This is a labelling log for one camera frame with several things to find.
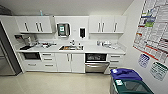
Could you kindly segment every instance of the tile floor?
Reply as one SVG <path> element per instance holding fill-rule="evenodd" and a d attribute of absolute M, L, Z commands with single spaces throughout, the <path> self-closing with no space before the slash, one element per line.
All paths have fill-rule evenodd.
<path fill-rule="evenodd" d="M 109 94 L 110 75 L 26 72 L 0 76 L 0 94 Z"/>

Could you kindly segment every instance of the white countertop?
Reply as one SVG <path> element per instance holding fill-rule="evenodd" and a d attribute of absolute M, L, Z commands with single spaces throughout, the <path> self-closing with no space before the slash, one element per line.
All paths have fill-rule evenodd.
<path fill-rule="evenodd" d="M 57 53 L 111 53 L 111 54 L 125 54 L 121 49 L 106 48 L 97 45 L 85 45 L 83 50 L 59 50 L 62 46 L 66 45 L 52 45 L 49 48 L 32 47 L 28 50 L 16 50 L 16 52 L 57 52 Z"/>

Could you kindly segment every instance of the bin lid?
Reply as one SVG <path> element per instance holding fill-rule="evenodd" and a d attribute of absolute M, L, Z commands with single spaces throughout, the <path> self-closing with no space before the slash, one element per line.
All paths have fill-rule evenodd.
<path fill-rule="evenodd" d="M 113 85 L 119 94 L 154 94 L 143 81 L 139 80 L 114 80 Z"/>
<path fill-rule="evenodd" d="M 131 69 L 111 69 L 111 76 L 113 79 L 132 79 L 142 81 L 142 78 L 139 76 L 139 74 Z"/>

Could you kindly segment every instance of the recycling bin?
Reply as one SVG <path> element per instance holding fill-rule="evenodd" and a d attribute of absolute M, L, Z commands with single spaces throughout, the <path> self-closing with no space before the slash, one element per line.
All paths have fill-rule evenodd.
<path fill-rule="evenodd" d="M 140 80 L 114 79 L 113 90 L 110 94 L 154 94 L 150 88 Z"/>
<path fill-rule="evenodd" d="M 132 69 L 111 69 L 111 83 L 110 83 L 110 92 L 113 92 L 113 79 L 131 79 L 142 81 L 142 78 L 137 72 Z"/>

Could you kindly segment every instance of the stainless steel dishwasher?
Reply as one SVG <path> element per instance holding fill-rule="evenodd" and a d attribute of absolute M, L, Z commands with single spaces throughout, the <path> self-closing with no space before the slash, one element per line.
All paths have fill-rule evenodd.
<path fill-rule="evenodd" d="M 104 73 L 109 66 L 109 62 L 106 61 L 107 54 L 100 53 L 86 53 L 85 54 L 85 71 Z"/>

